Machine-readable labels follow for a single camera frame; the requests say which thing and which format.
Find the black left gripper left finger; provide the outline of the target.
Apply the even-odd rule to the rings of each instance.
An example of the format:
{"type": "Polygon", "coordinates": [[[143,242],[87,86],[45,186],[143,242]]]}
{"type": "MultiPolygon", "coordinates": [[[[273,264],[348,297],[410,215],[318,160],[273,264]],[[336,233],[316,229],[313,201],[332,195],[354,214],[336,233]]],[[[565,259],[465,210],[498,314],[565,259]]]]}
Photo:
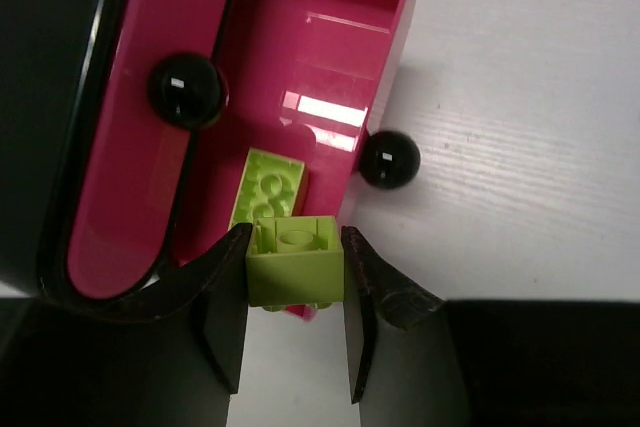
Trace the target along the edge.
{"type": "Polygon", "coordinates": [[[94,312],[1,302],[5,426],[223,426],[248,313],[240,223],[201,257],[94,312]]]}

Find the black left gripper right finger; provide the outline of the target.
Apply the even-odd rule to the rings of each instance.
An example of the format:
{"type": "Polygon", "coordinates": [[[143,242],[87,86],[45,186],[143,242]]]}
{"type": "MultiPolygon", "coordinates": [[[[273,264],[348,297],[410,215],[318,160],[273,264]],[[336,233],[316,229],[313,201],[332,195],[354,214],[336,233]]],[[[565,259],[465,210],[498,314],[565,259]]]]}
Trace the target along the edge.
{"type": "Polygon", "coordinates": [[[635,426],[639,307],[444,300],[341,231],[351,401],[364,426],[635,426]]]}

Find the pale yellow lego brick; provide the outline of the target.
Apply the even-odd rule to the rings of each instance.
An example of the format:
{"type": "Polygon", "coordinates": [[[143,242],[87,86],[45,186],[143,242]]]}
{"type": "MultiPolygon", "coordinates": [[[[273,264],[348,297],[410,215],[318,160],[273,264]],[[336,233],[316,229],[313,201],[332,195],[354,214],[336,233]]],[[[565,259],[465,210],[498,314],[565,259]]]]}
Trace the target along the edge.
{"type": "Polygon", "coordinates": [[[261,308],[344,300],[345,255],[333,216],[261,218],[246,252],[249,304],[261,308]]]}

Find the pale yellow lego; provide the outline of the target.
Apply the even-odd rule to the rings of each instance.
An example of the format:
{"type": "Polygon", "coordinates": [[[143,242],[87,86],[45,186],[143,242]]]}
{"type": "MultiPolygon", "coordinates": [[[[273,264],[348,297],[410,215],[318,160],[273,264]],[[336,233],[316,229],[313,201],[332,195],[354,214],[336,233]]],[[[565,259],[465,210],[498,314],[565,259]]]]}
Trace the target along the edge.
{"type": "Polygon", "coordinates": [[[303,161],[250,148],[228,227],[298,215],[307,187],[308,168],[303,161]]]}

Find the black pink drawer cabinet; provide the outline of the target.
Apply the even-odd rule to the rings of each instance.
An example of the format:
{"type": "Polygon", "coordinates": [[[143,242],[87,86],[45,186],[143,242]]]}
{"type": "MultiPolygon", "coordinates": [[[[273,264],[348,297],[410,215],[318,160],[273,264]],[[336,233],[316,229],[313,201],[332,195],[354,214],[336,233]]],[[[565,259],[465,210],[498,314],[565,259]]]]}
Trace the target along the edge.
{"type": "MultiPolygon", "coordinates": [[[[190,137],[158,257],[133,288],[91,299],[72,285],[67,255],[128,0],[1,0],[1,281],[29,297],[94,312],[179,267],[172,252],[181,194],[199,136],[229,102],[218,68],[233,0],[226,0],[214,50],[172,54],[148,77],[154,112],[190,137]]],[[[381,190],[409,184],[420,166],[414,141],[376,130],[394,156],[391,176],[371,164],[355,178],[381,190]]]]}

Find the pink top drawer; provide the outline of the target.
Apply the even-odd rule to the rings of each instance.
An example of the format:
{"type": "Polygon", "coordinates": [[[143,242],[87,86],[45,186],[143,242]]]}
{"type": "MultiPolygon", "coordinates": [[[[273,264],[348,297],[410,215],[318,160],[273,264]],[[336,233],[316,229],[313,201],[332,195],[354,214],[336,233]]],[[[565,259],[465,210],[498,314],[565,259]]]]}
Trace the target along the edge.
{"type": "Polygon", "coordinates": [[[211,56],[226,0],[128,0],[67,255],[72,285],[108,299],[138,284],[164,241],[189,133],[152,109],[148,77],[211,56]]]}

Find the pink drawer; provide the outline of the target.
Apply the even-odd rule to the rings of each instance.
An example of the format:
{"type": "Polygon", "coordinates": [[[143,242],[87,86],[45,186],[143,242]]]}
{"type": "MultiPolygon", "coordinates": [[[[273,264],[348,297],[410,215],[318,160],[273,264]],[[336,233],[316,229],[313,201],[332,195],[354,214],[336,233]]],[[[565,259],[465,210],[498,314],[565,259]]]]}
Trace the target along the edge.
{"type": "Polygon", "coordinates": [[[370,155],[391,176],[394,156],[377,147],[416,0],[233,0],[217,56],[229,102],[196,144],[181,194],[172,252],[201,256],[230,229],[250,148],[303,161],[296,216],[333,216],[370,155]]]}
{"type": "Polygon", "coordinates": [[[67,255],[72,285],[108,299],[138,284],[164,241],[189,133],[152,109],[148,77],[211,56],[226,0],[128,0],[67,255]]]}

